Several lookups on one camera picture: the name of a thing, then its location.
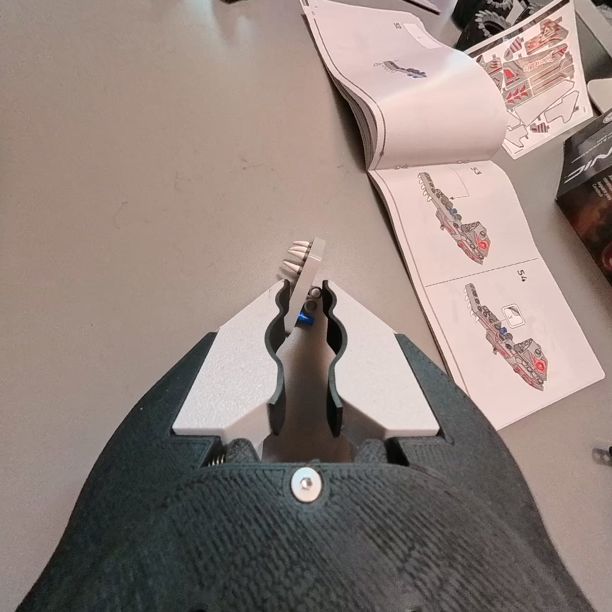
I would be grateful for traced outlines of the red grey sticker sheet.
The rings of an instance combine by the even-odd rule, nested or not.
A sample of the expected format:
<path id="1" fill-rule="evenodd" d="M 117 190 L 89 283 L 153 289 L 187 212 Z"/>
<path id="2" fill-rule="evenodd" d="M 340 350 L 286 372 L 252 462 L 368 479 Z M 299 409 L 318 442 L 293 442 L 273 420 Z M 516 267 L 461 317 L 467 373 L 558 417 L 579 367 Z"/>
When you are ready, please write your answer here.
<path id="1" fill-rule="evenodd" d="M 511 158 L 594 117 L 573 1 L 553 1 L 464 52 L 501 93 L 507 117 L 502 147 Z"/>

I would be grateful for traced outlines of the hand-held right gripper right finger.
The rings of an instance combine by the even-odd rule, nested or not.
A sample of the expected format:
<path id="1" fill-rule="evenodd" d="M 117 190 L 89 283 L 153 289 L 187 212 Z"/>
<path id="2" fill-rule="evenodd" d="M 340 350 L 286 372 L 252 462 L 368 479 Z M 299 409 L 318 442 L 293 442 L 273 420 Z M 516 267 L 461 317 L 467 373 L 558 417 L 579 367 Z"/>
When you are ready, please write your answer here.
<path id="1" fill-rule="evenodd" d="M 332 435 L 354 448 L 366 440 L 438 435 L 441 426 L 395 331 L 329 280 L 323 311 L 334 354 L 326 396 Z"/>

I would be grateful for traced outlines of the white rounded object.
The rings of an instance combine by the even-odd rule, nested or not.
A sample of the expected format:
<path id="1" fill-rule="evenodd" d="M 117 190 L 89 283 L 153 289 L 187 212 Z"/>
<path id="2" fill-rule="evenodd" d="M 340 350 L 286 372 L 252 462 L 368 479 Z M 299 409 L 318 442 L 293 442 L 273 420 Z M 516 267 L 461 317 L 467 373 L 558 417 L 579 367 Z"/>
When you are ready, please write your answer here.
<path id="1" fill-rule="evenodd" d="M 599 114 L 611 110 L 611 82 L 612 78 L 593 79 L 587 83 L 587 92 L 591 102 Z"/>

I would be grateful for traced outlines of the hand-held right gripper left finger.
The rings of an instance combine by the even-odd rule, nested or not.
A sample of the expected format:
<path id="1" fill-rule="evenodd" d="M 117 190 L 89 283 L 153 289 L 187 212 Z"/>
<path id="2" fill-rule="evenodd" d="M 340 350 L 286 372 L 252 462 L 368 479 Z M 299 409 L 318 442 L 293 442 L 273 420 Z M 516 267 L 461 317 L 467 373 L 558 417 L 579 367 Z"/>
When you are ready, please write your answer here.
<path id="1" fill-rule="evenodd" d="M 258 455 L 286 412 L 283 364 L 290 284 L 278 281 L 222 325 L 172 425 L 182 436 L 249 440 Z"/>

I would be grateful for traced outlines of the instruction booklet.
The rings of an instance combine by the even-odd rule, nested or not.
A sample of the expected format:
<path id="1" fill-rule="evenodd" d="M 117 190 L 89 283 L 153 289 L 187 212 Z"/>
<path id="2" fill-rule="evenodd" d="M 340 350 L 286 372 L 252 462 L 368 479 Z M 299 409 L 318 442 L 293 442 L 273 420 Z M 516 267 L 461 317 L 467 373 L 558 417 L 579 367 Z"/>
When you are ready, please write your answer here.
<path id="1" fill-rule="evenodd" d="M 515 189 L 491 68 L 418 17 L 301 1 L 451 377 L 497 429 L 603 380 Z"/>

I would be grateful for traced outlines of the black cardboard box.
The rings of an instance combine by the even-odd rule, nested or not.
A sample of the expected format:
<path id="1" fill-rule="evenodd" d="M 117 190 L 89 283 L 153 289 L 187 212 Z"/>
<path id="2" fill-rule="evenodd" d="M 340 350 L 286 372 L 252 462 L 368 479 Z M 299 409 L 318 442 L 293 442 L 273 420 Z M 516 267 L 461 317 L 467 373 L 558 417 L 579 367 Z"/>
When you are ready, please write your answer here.
<path id="1" fill-rule="evenodd" d="M 564 142 L 556 203 L 611 283 L 611 110 Z"/>

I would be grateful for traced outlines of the grey toothed toy jaw piece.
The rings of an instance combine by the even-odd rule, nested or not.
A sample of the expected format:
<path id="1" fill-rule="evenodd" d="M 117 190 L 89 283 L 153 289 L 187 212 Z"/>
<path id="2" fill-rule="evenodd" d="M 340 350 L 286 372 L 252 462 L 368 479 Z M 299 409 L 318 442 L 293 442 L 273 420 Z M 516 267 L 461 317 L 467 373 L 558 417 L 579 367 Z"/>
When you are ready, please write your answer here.
<path id="1" fill-rule="evenodd" d="M 295 276 L 293 291 L 289 297 L 288 310 L 285 315 L 285 333 L 290 335 L 298 322 L 304 302 L 310 299 L 310 290 L 314 284 L 321 265 L 326 242 L 315 237 L 312 241 L 294 241 L 288 254 L 295 261 L 283 261 L 283 264 Z"/>

